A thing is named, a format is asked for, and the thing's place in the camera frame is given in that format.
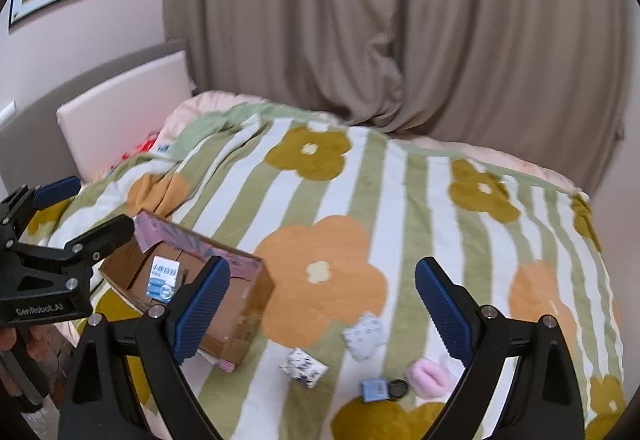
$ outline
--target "bed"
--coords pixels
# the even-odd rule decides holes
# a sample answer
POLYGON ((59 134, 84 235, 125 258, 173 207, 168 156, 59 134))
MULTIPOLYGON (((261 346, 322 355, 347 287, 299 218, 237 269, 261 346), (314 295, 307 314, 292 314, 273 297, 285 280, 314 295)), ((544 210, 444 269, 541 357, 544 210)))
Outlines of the bed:
MULTIPOLYGON (((0 130, 14 150, 36 152, 46 139, 51 167, 17 163, 14 151, 0 154, 0 174, 5 178, 11 168, 9 189, 13 178, 41 184, 80 173, 86 181, 71 203, 36 217, 26 236, 32 243, 63 246, 111 216, 145 208, 266 260, 276 292, 245 362, 225 373, 214 359, 197 355, 182 367, 224 438, 372 438, 366 425, 373 408, 358 399, 361 380, 403 377, 423 356, 459 377, 462 366, 447 355, 414 289, 415 263, 430 255, 480 304, 519 319, 544 313, 558 318, 577 372, 588 438, 600 438, 620 415, 625 404, 616 303, 588 197, 567 178, 491 149, 345 126, 329 113, 257 97, 204 92, 190 98, 188 68, 184 46, 175 41, 58 88, 34 112, 22 114, 24 120, 48 120, 37 141, 18 131, 24 120, 0 130), (131 87, 140 69, 146 84, 157 86, 158 77, 172 84, 159 94, 166 113, 138 122, 115 148, 103 147, 109 140, 104 132, 122 111, 104 122, 105 102, 122 92, 149 91, 140 82, 131 87), (65 124, 78 106, 84 126, 65 124), (63 131, 55 123, 60 113, 63 131), (87 127, 96 153, 78 146, 87 127), (149 152, 91 181, 151 131, 159 134, 149 152), (318 264, 322 281, 309 271, 318 264), (340 333, 366 311, 380 317, 386 344, 357 362, 340 333), (313 390, 279 368, 296 346, 329 366, 313 390)), ((92 286, 96 311, 110 320, 136 315, 99 273, 92 286)), ((83 325, 59 328, 75 343, 83 325)), ((477 438, 497 422, 513 369, 514 362, 505 366, 477 438)), ((142 366, 131 361, 130 370, 154 433, 167 438, 142 366)), ((386 434, 418 439, 446 399, 411 394, 375 413, 387 424, 386 434)))

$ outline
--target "white patterned pouch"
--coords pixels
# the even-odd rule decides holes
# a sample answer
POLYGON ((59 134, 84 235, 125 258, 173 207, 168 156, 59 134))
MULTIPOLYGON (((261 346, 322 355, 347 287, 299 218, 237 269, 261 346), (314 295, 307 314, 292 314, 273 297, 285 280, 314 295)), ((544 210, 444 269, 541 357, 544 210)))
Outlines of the white patterned pouch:
POLYGON ((386 343, 384 328, 377 315, 364 312, 358 323, 342 331, 348 351, 358 362, 369 359, 377 347, 386 343))
POLYGON ((293 380, 304 384, 308 388, 314 387, 318 380, 329 369, 319 360, 315 360, 300 348, 290 351, 289 357, 281 365, 282 370, 293 380))

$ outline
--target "cardboard box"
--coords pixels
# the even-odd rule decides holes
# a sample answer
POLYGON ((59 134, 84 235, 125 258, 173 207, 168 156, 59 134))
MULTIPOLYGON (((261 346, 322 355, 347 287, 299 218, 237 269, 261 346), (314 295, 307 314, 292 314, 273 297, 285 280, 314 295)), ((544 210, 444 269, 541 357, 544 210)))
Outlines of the cardboard box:
POLYGON ((134 218, 136 235, 111 254, 100 268, 104 278, 140 311, 161 304, 146 295, 155 256, 180 262, 184 283, 192 282, 211 256, 224 258, 231 281, 200 347, 207 353, 240 364, 260 327, 274 285, 257 256, 214 242, 154 214, 134 218))

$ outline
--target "blue rubber gripper pad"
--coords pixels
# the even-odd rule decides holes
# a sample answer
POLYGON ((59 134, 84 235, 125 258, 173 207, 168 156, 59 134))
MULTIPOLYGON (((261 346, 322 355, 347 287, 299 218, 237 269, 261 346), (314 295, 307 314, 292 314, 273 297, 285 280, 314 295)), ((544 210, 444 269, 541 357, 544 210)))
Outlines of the blue rubber gripper pad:
POLYGON ((172 356, 178 365, 197 353, 200 341, 229 288, 230 277, 229 265, 221 258, 176 322, 172 356))
POLYGON ((39 188, 33 195, 33 208, 46 209, 80 192, 80 179, 77 176, 63 178, 53 184, 39 188))
POLYGON ((474 358, 471 326, 425 260, 415 267, 415 287, 449 355, 468 368, 474 358))

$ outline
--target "blue and white box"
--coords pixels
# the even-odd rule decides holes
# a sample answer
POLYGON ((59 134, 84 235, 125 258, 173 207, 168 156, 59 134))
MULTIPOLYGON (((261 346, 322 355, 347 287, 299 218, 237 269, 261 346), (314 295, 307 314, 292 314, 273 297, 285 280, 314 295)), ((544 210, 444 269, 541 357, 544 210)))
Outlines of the blue and white box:
POLYGON ((180 281, 180 261, 156 256, 151 266, 146 295, 162 303, 168 303, 180 288, 180 281))
POLYGON ((362 401, 366 404, 369 402, 388 400, 388 382, 384 378, 370 378, 369 380, 363 380, 360 383, 360 396, 362 397, 362 401))

